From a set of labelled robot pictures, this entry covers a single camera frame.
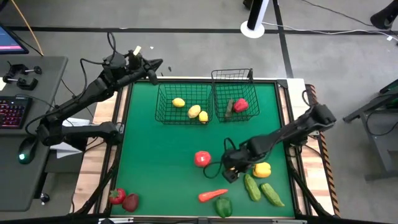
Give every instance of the orange carrot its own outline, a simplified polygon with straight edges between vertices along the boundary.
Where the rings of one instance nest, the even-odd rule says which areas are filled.
[[[203,203],[203,202],[207,202],[208,200],[217,197],[219,195],[225,194],[226,192],[228,192],[228,189],[219,189],[219,190],[215,190],[212,192],[205,192],[202,193],[198,196],[199,202]]]

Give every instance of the green cucumber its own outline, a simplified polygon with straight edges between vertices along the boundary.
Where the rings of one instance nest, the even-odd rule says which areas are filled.
[[[259,187],[256,184],[256,181],[249,174],[244,175],[244,186],[246,187],[247,192],[251,200],[258,202],[261,199],[261,192]]]
[[[277,207],[284,207],[285,205],[282,203],[282,201],[280,200],[280,197],[278,195],[278,193],[271,187],[271,185],[269,184],[261,184],[260,188],[262,190],[262,193],[264,193],[264,195],[266,195],[266,198],[268,199],[268,201],[277,206]]]
[[[215,202],[215,208],[221,218],[232,215],[232,203],[228,197],[219,197]]]

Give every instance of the mouse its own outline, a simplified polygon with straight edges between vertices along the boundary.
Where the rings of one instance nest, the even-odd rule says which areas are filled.
[[[29,164],[35,157],[37,138],[35,136],[26,137],[19,145],[18,161],[20,164]]]

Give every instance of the green table surface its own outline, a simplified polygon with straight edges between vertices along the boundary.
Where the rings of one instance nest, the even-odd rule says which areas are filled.
[[[208,125],[166,125],[155,120],[157,86],[136,83],[132,89],[126,132],[121,153],[116,187],[140,197],[134,213],[113,205],[111,215],[217,217],[214,200],[198,201],[198,194],[228,189],[224,194],[233,204],[233,217],[293,217],[294,209],[282,144],[277,144],[266,162],[272,174],[256,179],[270,183],[285,207],[274,207],[264,195],[259,202],[250,200],[244,188],[243,175],[229,184],[221,174],[207,179],[202,168],[193,163],[197,151],[208,151],[212,161],[219,161],[224,151],[223,139],[235,145],[258,134],[280,128],[275,86],[256,83],[260,114],[249,121],[221,123],[215,116]],[[215,172],[217,165],[209,169]]]

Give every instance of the computer monitor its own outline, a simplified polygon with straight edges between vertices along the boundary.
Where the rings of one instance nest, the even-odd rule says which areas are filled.
[[[29,51],[21,42],[0,24],[0,55],[28,54]]]

